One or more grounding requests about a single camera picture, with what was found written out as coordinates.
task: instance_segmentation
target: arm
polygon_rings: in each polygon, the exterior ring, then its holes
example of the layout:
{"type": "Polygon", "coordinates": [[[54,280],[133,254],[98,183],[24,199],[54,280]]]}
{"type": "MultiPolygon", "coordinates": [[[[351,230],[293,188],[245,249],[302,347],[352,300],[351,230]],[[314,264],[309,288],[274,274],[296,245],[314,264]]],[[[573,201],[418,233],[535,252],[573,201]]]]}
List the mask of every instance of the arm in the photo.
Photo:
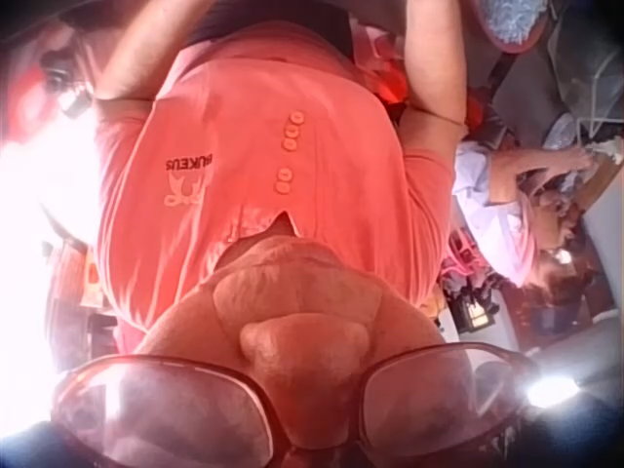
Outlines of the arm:
{"type": "Polygon", "coordinates": [[[499,151],[491,156],[489,198],[493,204],[509,203],[518,198],[516,177],[538,169],[544,170],[532,177],[525,192],[531,196],[550,179],[570,171],[587,169],[592,158],[582,148],[546,150],[514,149],[499,151]]]}
{"type": "Polygon", "coordinates": [[[405,55],[411,106],[399,128],[404,150],[432,151],[452,165],[466,118],[459,0],[408,0],[405,55]]]}
{"type": "Polygon", "coordinates": [[[214,2],[147,0],[97,83],[100,112],[151,107],[193,25],[214,2]]]}

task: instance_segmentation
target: shirt button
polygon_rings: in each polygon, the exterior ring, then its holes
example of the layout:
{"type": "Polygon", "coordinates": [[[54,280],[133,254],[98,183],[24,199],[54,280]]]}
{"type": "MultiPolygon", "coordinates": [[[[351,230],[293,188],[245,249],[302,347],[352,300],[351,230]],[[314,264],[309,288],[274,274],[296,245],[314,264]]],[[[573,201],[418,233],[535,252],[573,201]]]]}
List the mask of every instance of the shirt button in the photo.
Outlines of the shirt button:
{"type": "Polygon", "coordinates": [[[284,138],[282,147],[287,151],[296,151],[296,141],[292,138],[284,138]]]}
{"type": "Polygon", "coordinates": [[[303,122],[305,122],[305,114],[300,110],[294,111],[291,113],[291,122],[295,125],[303,125],[303,122]]]}
{"type": "Polygon", "coordinates": [[[281,195],[288,195],[291,193],[291,185],[288,182],[276,182],[275,191],[281,195]]]}
{"type": "Polygon", "coordinates": [[[289,168],[282,168],[278,171],[277,178],[282,182],[290,182],[293,180],[293,171],[289,168]]]}
{"type": "Polygon", "coordinates": [[[288,138],[297,138],[299,136],[299,127],[294,124],[288,124],[284,129],[284,135],[288,138]]]}

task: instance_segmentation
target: bright light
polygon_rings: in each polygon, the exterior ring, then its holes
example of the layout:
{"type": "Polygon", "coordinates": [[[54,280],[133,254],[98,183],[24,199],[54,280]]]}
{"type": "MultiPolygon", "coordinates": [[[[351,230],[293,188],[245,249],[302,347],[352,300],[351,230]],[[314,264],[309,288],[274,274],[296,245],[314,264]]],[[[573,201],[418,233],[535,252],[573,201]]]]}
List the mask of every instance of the bright light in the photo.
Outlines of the bright light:
{"type": "Polygon", "coordinates": [[[561,265],[570,265],[572,263],[572,254],[564,249],[560,249],[555,258],[561,265]]]}
{"type": "Polygon", "coordinates": [[[576,382],[569,377],[545,377],[531,385],[528,400],[539,408],[549,408],[572,398],[579,392],[576,382]]]}

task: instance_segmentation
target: eyeglass frame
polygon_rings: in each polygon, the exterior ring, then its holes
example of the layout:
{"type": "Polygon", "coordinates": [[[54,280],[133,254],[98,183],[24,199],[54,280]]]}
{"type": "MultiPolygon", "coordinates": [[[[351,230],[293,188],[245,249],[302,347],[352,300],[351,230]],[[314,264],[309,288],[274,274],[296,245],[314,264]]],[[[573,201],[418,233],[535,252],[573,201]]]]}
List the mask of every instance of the eyeglass frame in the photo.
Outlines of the eyeglass frame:
{"type": "Polygon", "coordinates": [[[78,436],[73,434],[71,430],[69,430],[61,422],[59,422],[60,417],[58,411],[60,407],[60,402],[62,402],[63,398],[66,397],[66,395],[70,393],[71,390],[73,390],[76,386],[80,385],[81,382],[83,382],[85,378],[88,377],[88,374],[96,375],[98,373],[101,373],[102,367],[108,368],[112,365],[124,365],[133,363],[157,364],[161,366],[171,365],[175,367],[192,368],[195,371],[203,371],[215,374],[217,376],[220,375],[222,377],[227,377],[228,379],[234,380],[237,384],[239,384],[239,386],[247,392],[249,397],[255,400],[256,406],[258,410],[262,411],[266,425],[268,426],[268,436],[272,449],[271,459],[262,468],[280,467],[284,459],[293,449],[310,453],[330,453],[340,449],[347,449],[352,446],[357,446],[357,448],[362,452],[362,454],[366,457],[369,463],[378,468],[402,468],[404,466],[408,466],[408,464],[409,466],[413,466],[414,462],[425,460],[432,455],[438,456],[453,451],[464,451],[469,448],[473,448],[475,445],[481,446],[483,444],[482,440],[492,438],[496,434],[501,434],[507,427],[510,427],[512,421],[518,419],[522,410],[526,407],[526,403],[523,404],[523,402],[519,400],[516,410],[511,411],[510,414],[506,416],[503,420],[501,420],[498,424],[494,425],[485,433],[475,436],[470,440],[465,441],[457,446],[409,456],[393,455],[382,452],[378,448],[375,448],[368,439],[364,423],[366,390],[371,378],[376,375],[380,370],[385,369],[386,367],[390,367],[398,362],[401,362],[407,357],[427,355],[443,349],[447,352],[452,352],[452,350],[485,351],[505,361],[512,367],[512,370],[514,372],[521,371],[527,376],[532,376],[534,378],[537,378],[540,374],[537,364],[531,359],[527,358],[522,353],[508,351],[486,343],[447,343],[406,351],[404,353],[384,359],[383,361],[380,361],[370,366],[360,376],[357,390],[354,393],[352,401],[353,408],[351,410],[351,416],[349,418],[347,440],[343,444],[332,448],[324,448],[322,450],[305,450],[302,448],[298,448],[291,442],[290,438],[286,434],[286,431],[284,430],[284,427],[282,426],[282,423],[279,420],[277,412],[273,404],[271,403],[268,395],[264,392],[260,385],[255,382],[255,380],[253,380],[248,375],[245,375],[244,373],[218,365],[205,364],[188,359],[169,358],[165,356],[138,354],[126,356],[107,356],[91,361],[77,368],[76,370],[71,370],[60,381],[60,383],[56,387],[55,395],[53,397],[54,401],[53,409],[51,412],[51,422],[55,427],[59,429],[63,439],[68,443],[68,445],[72,449],[75,449],[77,452],[81,453],[83,456],[87,457],[90,461],[94,462],[95,466],[105,468],[128,468],[126,465],[116,462],[104,455],[103,453],[95,450],[94,448],[90,448],[89,446],[87,446],[85,443],[80,441],[78,436]],[[377,460],[379,459],[384,460],[382,465],[376,464],[377,460]]]}

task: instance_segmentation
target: eyeglasses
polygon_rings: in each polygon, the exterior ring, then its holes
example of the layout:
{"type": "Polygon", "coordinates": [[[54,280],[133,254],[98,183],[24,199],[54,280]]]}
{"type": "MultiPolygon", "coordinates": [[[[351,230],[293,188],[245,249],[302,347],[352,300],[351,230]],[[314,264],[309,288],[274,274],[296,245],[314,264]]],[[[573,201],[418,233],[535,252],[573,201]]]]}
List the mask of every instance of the eyeglasses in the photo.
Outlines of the eyeglasses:
{"type": "MultiPolygon", "coordinates": [[[[400,467],[476,447],[516,421],[536,377],[523,355],[481,343],[395,356],[362,376],[342,449],[400,467]]],[[[57,389],[52,421],[102,466],[265,468],[295,449],[248,376],[153,356],[73,371],[57,389]]]]}

